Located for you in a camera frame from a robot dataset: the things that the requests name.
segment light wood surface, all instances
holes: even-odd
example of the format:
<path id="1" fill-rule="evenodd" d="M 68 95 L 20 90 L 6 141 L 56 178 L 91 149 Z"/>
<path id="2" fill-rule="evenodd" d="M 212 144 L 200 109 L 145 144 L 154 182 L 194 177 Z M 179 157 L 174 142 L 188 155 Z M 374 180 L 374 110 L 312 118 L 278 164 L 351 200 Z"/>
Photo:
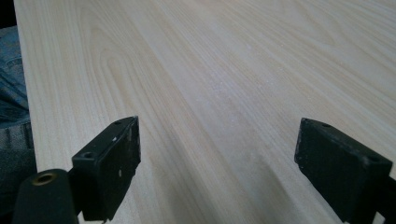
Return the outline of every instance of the light wood surface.
<path id="1" fill-rule="evenodd" d="M 139 116 L 112 223 L 339 223 L 293 161 L 301 117 L 396 161 L 392 0 L 15 6 L 39 170 Z"/>

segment tabletop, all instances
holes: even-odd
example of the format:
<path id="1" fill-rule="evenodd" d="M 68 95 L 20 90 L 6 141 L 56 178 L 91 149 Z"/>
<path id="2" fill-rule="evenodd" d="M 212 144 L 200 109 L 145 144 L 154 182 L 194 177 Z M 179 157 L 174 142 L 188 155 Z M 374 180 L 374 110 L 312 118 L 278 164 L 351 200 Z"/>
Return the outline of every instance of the tabletop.
<path id="1" fill-rule="evenodd" d="M 301 118 L 396 161 L 392 0 L 15 7 L 39 171 L 139 117 L 112 223 L 340 223 L 293 160 Z"/>

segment wood grain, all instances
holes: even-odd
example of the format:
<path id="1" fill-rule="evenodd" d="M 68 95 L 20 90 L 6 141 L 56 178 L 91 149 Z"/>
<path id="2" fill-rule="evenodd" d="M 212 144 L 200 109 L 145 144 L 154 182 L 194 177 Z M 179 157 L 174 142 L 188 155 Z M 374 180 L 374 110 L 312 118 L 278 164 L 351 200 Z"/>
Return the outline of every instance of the wood grain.
<path id="1" fill-rule="evenodd" d="M 394 1 L 15 6 L 39 170 L 139 116 L 113 223 L 339 223 L 293 161 L 301 117 L 396 161 Z"/>

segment black plastic part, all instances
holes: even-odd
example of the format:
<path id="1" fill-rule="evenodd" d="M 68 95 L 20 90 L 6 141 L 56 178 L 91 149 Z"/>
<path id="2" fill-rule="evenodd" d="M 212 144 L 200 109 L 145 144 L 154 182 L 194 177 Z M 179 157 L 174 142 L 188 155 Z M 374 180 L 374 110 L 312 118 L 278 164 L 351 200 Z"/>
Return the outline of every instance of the black plastic part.
<path id="1" fill-rule="evenodd" d="M 391 161 L 312 119 L 301 120 L 294 160 L 342 221 L 373 222 Z"/>
<path id="2" fill-rule="evenodd" d="M 24 180 L 12 223 L 78 223 L 67 172 L 47 170 Z"/>
<path id="3" fill-rule="evenodd" d="M 77 212 L 85 220 L 111 220 L 140 162 L 138 118 L 113 122 L 72 161 L 69 177 Z"/>

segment table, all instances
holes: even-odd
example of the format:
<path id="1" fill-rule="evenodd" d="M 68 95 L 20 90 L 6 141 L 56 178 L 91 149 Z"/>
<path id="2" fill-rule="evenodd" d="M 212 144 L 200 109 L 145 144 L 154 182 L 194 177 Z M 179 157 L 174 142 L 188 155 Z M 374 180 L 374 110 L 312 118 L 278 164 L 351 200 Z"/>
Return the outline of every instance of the table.
<path id="1" fill-rule="evenodd" d="M 302 117 L 396 161 L 391 0 L 15 7 L 38 170 L 70 169 L 139 116 L 142 162 L 112 223 L 339 223 L 293 161 Z"/>

